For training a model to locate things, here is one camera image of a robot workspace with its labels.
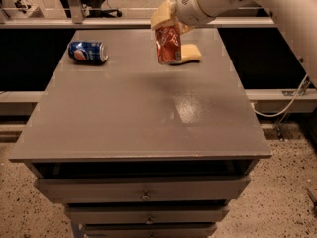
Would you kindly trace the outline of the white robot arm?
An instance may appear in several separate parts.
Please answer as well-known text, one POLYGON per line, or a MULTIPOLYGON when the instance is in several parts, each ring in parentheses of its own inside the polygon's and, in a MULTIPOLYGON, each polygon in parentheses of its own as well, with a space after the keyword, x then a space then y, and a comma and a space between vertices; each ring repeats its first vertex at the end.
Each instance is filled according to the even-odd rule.
POLYGON ((182 23, 198 26, 253 1, 264 8, 317 86, 317 0, 167 0, 151 15, 153 30, 182 23))

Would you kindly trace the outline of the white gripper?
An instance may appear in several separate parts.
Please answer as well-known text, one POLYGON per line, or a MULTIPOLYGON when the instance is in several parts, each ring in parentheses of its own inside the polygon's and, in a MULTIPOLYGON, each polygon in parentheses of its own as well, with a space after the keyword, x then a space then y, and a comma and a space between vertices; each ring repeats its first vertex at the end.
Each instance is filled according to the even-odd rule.
POLYGON ((172 26, 177 22, 176 17, 180 21, 178 25, 181 35, 192 31, 193 26, 214 20, 214 17, 208 16, 200 8, 197 0, 176 0, 176 3, 166 0, 152 13, 151 29, 172 26))

